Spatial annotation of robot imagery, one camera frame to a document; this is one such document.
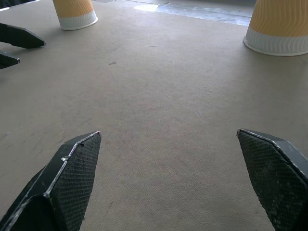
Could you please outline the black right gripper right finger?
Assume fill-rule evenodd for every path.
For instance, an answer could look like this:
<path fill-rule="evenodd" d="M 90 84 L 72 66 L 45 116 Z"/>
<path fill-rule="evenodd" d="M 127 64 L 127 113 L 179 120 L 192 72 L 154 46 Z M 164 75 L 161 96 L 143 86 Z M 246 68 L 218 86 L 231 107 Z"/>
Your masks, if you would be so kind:
<path fill-rule="evenodd" d="M 277 231 L 308 229 L 308 160 L 287 140 L 237 131 L 253 189 Z"/>

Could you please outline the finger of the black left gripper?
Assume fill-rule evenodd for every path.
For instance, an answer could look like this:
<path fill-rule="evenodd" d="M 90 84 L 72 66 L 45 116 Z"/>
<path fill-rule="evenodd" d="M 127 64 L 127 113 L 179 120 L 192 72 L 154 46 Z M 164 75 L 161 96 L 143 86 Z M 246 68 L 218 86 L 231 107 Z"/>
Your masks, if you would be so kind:
<path fill-rule="evenodd" d="M 33 32 L 3 23 L 0 24 L 0 41 L 25 49 L 39 48 L 46 45 L 46 41 Z"/>
<path fill-rule="evenodd" d="M 4 69 L 20 63 L 20 59 L 6 52 L 0 51 L 0 69 Z"/>

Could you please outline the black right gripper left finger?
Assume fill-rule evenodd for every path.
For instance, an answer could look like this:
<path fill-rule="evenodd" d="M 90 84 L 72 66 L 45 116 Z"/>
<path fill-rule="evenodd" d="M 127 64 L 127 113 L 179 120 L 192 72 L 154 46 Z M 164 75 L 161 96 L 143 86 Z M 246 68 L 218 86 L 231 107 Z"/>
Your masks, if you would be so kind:
<path fill-rule="evenodd" d="M 63 143 L 0 220 L 2 231 L 78 231 L 92 193 L 99 131 Z"/>

